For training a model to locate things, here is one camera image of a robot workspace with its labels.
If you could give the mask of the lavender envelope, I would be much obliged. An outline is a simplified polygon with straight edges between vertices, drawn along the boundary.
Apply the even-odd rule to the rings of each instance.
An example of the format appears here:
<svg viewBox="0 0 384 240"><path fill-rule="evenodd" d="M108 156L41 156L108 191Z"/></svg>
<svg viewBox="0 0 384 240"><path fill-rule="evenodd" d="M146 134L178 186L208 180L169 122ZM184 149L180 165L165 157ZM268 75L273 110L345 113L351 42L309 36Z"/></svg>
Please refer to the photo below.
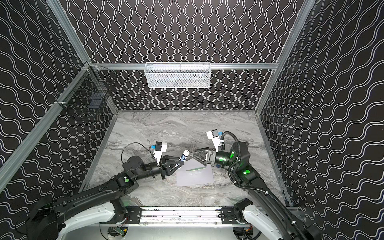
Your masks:
<svg viewBox="0 0 384 240"><path fill-rule="evenodd" d="M187 170L196 168L206 168L204 171L197 171L193 173L186 173ZM177 186L197 186L211 184L214 182L214 175L212 167L204 167L196 160L188 160L177 171Z"/></svg>

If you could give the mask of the blue white glue stick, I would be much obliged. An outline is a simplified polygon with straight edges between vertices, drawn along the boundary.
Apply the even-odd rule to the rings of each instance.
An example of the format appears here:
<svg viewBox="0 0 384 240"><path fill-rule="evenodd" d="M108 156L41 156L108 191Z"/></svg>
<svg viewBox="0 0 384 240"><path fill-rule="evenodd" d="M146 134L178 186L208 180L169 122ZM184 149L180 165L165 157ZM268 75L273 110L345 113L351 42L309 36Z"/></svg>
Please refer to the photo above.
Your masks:
<svg viewBox="0 0 384 240"><path fill-rule="evenodd" d="M181 157L180 157L180 161L185 162L187 160L189 154L190 154L189 150L184 150Z"/></svg>

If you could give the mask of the white letter with green border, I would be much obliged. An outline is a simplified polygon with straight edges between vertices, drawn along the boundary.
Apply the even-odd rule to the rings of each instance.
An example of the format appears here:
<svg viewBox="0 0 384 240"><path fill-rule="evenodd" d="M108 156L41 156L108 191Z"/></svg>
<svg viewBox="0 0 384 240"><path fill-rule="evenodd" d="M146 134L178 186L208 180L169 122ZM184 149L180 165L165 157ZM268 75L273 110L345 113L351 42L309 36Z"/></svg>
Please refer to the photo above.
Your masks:
<svg viewBox="0 0 384 240"><path fill-rule="evenodd" d="M196 168L196 169L190 169L190 170L187 170L186 173L193 173L193 172L197 172L197 171L204 171L206 168Z"/></svg>

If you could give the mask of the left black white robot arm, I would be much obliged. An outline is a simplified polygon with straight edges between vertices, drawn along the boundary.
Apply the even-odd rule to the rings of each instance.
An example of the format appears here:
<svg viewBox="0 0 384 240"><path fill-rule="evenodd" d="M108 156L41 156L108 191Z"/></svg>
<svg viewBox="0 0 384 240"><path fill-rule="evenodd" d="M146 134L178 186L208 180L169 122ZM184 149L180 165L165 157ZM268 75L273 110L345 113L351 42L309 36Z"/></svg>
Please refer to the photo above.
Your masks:
<svg viewBox="0 0 384 240"><path fill-rule="evenodd" d="M71 217L105 203L112 205L112 220L123 221L127 214L121 197L137 189L138 180L156 175L165 179L183 165L183 161L173 156L163 156L159 163L149 164L145 164L139 156L133 156L122 164L122 172L97 187L57 200L51 196L42 197L26 220L27 238L56 239L69 226L66 221Z"/></svg>

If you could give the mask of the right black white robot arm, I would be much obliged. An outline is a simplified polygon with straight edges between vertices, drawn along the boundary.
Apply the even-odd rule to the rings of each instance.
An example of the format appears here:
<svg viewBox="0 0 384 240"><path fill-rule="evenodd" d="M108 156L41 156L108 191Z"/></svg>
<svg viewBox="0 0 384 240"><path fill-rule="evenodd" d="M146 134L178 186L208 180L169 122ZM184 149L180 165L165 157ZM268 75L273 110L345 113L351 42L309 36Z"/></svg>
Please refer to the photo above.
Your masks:
<svg viewBox="0 0 384 240"><path fill-rule="evenodd" d="M209 147L197 149L190 153L190 158L206 167L228 167L231 182L256 201L244 199L234 205L238 222L252 225L269 240L321 239L318 228L305 224L267 187L249 162L247 142L234 143L229 152Z"/></svg>

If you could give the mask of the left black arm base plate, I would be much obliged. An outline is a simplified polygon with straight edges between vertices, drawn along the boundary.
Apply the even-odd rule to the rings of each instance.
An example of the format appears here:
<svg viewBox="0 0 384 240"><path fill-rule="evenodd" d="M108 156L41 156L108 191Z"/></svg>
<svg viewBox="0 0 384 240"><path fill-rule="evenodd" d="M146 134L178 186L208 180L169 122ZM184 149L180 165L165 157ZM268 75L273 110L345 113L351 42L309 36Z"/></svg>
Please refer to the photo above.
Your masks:
<svg viewBox="0 0 384 240"><path fill-rule="evenodd" d="M140 207L126 207L126 212L121 221L117 222L119 225L126 224L139 224L142 218L143 209Z"/></svg>

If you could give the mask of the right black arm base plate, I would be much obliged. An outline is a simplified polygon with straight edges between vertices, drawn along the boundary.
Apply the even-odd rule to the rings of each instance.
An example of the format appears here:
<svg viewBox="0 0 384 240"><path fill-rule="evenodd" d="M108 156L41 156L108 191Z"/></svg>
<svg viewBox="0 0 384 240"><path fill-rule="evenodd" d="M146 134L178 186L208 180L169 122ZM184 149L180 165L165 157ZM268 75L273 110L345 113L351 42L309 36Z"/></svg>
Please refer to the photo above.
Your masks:
<svg viewBox="0 0 384 240"><path fill-rule="evenodd" d="M223 225L246 225L242 217L236 215L234 207L222 207L218 217L221 219Z"/></svg>

